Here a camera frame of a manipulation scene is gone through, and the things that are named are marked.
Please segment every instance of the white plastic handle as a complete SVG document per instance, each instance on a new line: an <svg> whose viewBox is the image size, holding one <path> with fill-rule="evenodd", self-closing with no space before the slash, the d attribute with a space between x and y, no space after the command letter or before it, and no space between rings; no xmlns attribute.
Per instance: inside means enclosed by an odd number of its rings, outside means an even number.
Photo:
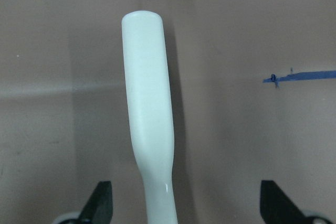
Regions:
<svg viewBox="0 0 336 224"><path fill-rule="evenodd" d="M174 128L161 17L140 10L122 19L132 146L149 224L176 224L172 187Z"/></svg>

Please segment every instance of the blue tape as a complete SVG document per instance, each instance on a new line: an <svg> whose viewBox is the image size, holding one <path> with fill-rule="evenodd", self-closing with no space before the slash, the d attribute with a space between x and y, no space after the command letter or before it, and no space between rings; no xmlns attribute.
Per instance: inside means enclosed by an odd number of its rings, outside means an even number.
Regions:
<svg viewBox="0 0 336 224"><path fill-rule="evenodd" d="M274 82L276 87L279 87L280 81L302 81L302 80L319 80L336 78L336 70L334 71L319 71L319 72L302 72L291 73L285 77L277 77L275 74L271 78L263 80L263 83Z"/></svg>

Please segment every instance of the blue mark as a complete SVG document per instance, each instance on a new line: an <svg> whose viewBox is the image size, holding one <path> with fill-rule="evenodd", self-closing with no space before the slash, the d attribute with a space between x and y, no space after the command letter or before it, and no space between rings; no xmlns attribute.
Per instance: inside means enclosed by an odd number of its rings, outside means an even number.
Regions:
<svg viewBox="0 0 336 224"><path fill-rule="evenodd" d="M302 80L319 80L319 79L333 79L336 78L336 70L333 71L319 71L319 72L302 72L292 73L285 77L277 77L275 74L271 78L263 80L263 83L274 82L275 87L279 87L280 81L302 81Z"/></svg>

